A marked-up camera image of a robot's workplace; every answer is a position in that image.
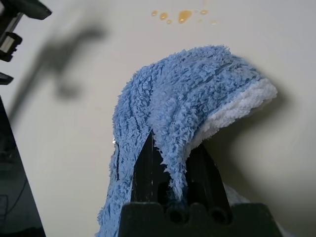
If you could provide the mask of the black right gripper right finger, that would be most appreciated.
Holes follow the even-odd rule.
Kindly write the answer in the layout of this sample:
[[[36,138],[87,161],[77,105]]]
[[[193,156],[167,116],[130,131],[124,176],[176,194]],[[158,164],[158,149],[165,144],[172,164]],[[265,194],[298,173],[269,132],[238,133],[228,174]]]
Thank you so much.
[[[203,145],[191,151],[186,169],[188,205],[203,205],[213,219],[231,219],[232,211],[220,172]]]

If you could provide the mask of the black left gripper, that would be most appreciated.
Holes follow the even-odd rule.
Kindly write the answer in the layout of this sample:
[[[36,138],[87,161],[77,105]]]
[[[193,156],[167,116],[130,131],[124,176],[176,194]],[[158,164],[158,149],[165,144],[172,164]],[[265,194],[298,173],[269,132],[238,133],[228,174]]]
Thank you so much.
[[[22,42],[13,31],[23,14],[32,19],[46,19],[52,14],[39,0],[15,0],[14,5],[17,9],[7,0],[0,1],[0,59],[5,62],[11,61],[16,47]],[[9,85],[12,81],[13,77],[0,73],[0,85]]]

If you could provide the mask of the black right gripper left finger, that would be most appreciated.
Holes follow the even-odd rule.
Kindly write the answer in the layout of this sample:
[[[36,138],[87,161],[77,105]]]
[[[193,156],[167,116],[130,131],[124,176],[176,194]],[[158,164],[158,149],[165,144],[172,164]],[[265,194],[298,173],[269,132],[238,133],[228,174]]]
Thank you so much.
[[[162,162],[151,131],[134,165],[131,202],[168,203],[170,175]]]

